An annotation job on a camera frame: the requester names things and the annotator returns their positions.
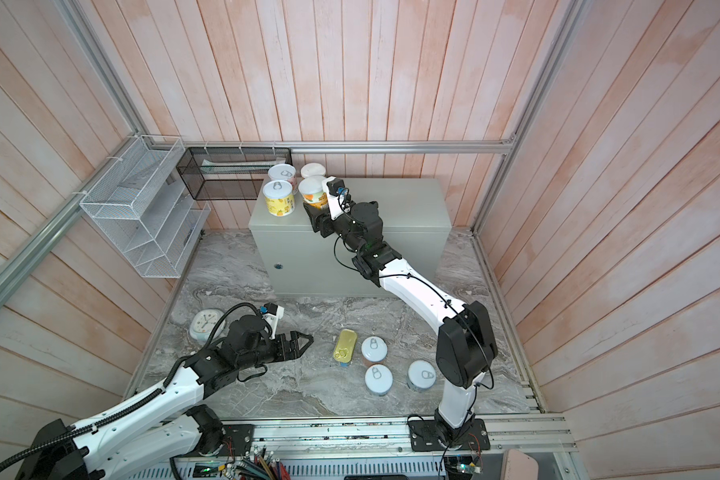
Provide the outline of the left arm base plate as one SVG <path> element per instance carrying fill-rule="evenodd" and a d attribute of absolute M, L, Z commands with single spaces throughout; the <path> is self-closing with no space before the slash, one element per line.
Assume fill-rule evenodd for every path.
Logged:
<path fill-rule="evenodd" d="M 180 457 L 233 457 L 247 455 L 254 439 L 253 424 L 224 424 L 203 432 L 193 450 Z"/>

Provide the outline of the yellow can plain lid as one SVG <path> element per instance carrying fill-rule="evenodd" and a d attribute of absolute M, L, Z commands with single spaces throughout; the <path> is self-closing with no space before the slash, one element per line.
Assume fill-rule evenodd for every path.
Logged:
<path fill-rule="evenodd" d="M 300 170 L 301 177 L 304 179 L 311 177 L 325 177 L 326 173 L 326 167 L 323 164 L 316 162 L 307 163 L 303 165 Z"/>

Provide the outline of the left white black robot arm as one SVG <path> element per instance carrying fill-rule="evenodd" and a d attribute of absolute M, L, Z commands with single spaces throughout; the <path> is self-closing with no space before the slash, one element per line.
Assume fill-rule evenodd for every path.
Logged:
<path fill-rule="evenodd" d="M 254 377 L 271 363 L 300 358 L 313 336 L 275 333 L 260 314 L 211 331 L 194 354 L 179 358 L 165 379 L 87 419 L 44 426 L 20 454 L 20 479 L 125 479 L 154 463 L 188 453 L 212 455 L 225 445 L 225 427 L 207 399 Z"/>

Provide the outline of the orange can plain lid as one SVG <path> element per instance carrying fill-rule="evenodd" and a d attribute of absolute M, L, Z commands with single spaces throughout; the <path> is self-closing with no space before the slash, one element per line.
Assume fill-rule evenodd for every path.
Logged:
<path fill-rule="evenodd" d="M 304 178 L 298 184 L 298 190 L 306 205 L 323 209 L 327 206 L 327 194 L 323 188 L 323 176 L 310 176 Z"/>

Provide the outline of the pink label white can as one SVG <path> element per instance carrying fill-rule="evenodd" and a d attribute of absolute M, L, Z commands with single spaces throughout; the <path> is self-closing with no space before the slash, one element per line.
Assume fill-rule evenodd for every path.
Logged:
<path fill-rule="evenodd" d="M 268 176 L 273 181 L 287 181 L 292 185 L 295 185 L 297 181 L 297 171 L 293 165 L 288 163 L 280 163 L 271 166 L 268 170 Z"/>

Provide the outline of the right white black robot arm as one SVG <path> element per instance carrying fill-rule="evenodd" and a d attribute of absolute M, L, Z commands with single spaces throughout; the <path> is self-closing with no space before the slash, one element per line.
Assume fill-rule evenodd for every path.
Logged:
<path fill-rule="evenodd" d="M 498 355 L 487 307 L 459 300 L 417 272 L 384 240 L 375 201 L 304 210 L 314 232 L 336 236 L 353 254 L 350 270 L 398 297 L 436 334 L 435 361 L 445 383 L 433 430 L 443 446 L 455 444 L 471 427 L 478 389 Z"/>

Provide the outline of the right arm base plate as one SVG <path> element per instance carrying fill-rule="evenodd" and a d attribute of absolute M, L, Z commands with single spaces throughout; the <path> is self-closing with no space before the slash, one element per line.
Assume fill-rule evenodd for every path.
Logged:
<path fill-rule="evenodd" d="M 410 446 L 414 452 L 470 450 L 477 453 L 490 449 L 490 440 L 483 420 L 472 418 L 459 428 L 446 422 L 415 416 L 406 421 Z"/>

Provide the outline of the yellow oval sardine tin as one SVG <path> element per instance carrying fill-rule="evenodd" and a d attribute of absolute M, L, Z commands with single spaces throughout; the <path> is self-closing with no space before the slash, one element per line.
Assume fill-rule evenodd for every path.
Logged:
<path fill-rule="evenodd" d="M 348 366 L 353 358 L 358 335 L 354 330 L 342 329 L 333 350 L 333 359 L 341 366 Z"/>

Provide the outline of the yellow label white-lid can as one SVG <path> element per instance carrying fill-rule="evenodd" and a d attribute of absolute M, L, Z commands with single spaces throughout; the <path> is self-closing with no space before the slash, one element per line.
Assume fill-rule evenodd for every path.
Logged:
<path fill-rule="evenodd" d="M 286 180 L 271 180 L 267 182 L 262 192 L 265 198 L 267 211 L 276 217 L 285 217 L 293 213 L 295 200 L 293 186 Z"/>

